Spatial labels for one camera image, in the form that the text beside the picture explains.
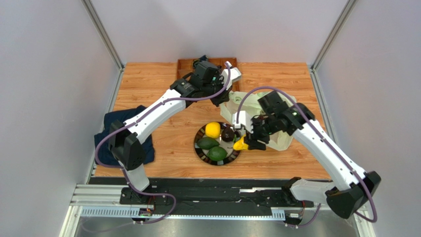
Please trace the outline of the yellow fake pepper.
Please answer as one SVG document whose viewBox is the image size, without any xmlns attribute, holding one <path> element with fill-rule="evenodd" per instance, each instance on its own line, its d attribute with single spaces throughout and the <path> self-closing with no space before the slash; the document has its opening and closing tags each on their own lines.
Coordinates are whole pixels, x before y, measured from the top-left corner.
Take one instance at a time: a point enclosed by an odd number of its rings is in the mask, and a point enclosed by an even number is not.
<svg viewBox="0 0 421 237">
<path fill-rule="evenodd" d="M 233 149 L 236 151 L 248 150 L 249 146 L 245 142 L 245 136 L 242 136 L 238 141 L 236 141 L 233 145 Z"/>
</svg>

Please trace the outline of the pale green plastic bag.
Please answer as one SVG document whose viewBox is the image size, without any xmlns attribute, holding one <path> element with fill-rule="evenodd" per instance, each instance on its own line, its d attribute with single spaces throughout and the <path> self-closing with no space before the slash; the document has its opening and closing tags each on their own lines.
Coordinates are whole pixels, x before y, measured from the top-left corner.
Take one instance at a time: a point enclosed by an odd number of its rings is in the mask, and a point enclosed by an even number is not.
<svg viewBox="0 0 421 237">
<path fill-rule="evenodd" d="M 269 92 L 257 92 L 253 93 L 246 98 L 241 110 L 246 111 L 250 116 L 263 115 L 264 111 L 261 105 L 258 103 L 258 99 L 262 98 Z M 220 107 L 220 115 L 228 122 L 232 122 L 232 116 L 237 112 L 238 107 L 246 96 L 246 92 L 231 91 L 229 93 L 229 101 L 222 103 Z M 293 138 L 287 133 L 279 131 L 270 135 L 270 140 L 267 146 L 277 151 L 287 150 L 290 146 Z"/>
</svg>

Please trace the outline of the yellow fake lemon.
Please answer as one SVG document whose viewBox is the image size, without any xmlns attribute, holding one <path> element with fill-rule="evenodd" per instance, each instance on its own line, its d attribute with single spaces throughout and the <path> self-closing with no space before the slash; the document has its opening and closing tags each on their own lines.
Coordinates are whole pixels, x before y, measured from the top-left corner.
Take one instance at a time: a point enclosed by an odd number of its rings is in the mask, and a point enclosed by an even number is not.
<svg viewBox="0 0 421 237">
<path fill-rule="evenodd" d="M 220 137 L 221 127 L 219 122 L 210 122 L 205 126 L 205 135 L 207 137 L 217 139 Z"/>
</svg>

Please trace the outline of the green fake lime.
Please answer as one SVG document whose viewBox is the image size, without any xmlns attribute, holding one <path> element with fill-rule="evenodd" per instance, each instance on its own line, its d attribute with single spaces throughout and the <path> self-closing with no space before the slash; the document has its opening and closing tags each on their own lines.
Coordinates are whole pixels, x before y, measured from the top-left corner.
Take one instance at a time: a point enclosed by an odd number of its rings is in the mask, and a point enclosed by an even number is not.
<svg viewBox="0 0 421 237">
<path fill-rule="evenodd" d="M 227 154 L 228 153 L 224 148 L 216 146 L 209 149 L 207 157 L 213 161 L 221 161 L 227 157 Z"/>
</svg>

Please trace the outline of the green fake avocado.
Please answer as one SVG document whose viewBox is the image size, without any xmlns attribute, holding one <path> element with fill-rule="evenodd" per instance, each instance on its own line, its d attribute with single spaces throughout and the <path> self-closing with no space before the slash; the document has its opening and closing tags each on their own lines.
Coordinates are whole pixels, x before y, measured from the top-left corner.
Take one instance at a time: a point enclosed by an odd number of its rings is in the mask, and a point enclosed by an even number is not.
<svg viewBox="0 0 421 237">
<path fill-rule="evenodd" d="M 203 137 L 197 141 L 197 146 L 203 150 L 209 150 L 213 147 L 218 147 L 219 142 L 216 141 L 214 138 Z"/>
</svg>

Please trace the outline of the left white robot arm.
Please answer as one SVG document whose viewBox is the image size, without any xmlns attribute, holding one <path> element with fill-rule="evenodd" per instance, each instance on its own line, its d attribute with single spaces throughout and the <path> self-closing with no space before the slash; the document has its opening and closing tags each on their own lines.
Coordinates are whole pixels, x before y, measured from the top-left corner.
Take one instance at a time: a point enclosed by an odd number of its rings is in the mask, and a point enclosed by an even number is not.
<svg viewBox="0 0 421 237">
<path fill-rule="evenodd" d="M 175 80 L 169 89 L 151 106 L 124 121 L 115 121 L 106 137 L 108 149 L 119 162 L 129 187 L 140 195 L 150 185 L 144 169 L 146 139 L 169 118 L 185 110 L 192 103 L 209 100 L 215 106 L 229 101 L 233 83 L 242 73 L 230 62 L 225 68 L 209 61 L 196 63 L 192 72 Z"/>
</svg>

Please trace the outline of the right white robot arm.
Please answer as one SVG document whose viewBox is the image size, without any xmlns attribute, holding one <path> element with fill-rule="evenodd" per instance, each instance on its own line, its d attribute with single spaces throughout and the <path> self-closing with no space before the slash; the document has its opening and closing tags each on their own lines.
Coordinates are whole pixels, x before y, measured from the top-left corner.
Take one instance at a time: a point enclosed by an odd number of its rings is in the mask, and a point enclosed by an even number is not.
<svg viewBox="0 0 421 237">
<path fill-rule="evenodd" d="M 270 135 L 280 131 L 287 133 L 312 153 L 331 178 L 330 182 L 292 178 L 282 187 L 287 201 L 307 200 L 325 204 L 343 219 L 358 215 L 358 209 L 369 202 L 373 217 L 366 220 L 375 222 L 377 211 L 373 195 L 381 182 L 379 174 L 367 172 L 349 158 L 305 105 L 285 95 L 292 103 L 289 106 L 280 94 L 282 91 L 273 88 L 258 99 L 262 115 L 251 116 L 239 108 L 232 116 L 233 126 L 245 130 L 244 149 L 264 151 Z"/>
</svg>

